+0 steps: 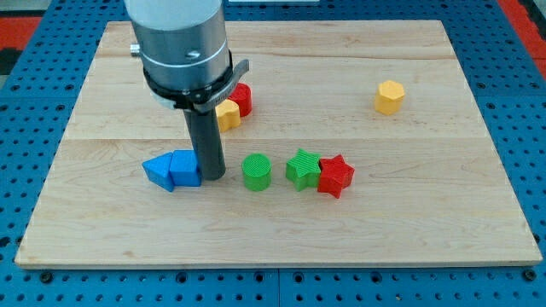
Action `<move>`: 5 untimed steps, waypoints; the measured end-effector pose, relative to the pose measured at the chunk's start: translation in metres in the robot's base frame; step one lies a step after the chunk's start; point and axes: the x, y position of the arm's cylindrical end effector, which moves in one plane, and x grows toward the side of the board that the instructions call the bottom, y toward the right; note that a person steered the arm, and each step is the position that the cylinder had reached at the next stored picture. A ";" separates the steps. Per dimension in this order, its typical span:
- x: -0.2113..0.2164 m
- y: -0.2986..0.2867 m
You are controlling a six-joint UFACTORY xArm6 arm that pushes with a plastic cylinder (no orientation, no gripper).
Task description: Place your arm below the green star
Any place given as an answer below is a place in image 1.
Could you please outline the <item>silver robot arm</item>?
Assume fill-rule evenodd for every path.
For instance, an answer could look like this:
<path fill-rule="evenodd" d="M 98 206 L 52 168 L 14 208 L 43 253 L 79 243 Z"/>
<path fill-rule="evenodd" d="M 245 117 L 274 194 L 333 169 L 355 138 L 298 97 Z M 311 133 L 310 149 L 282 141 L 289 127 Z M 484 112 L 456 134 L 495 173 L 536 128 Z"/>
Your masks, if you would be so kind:
<path fill-rule="evenodd" d="M 221 0 L 125 0 L 148 86 L 193 109 L 229 82 L 233 64 Z"/>

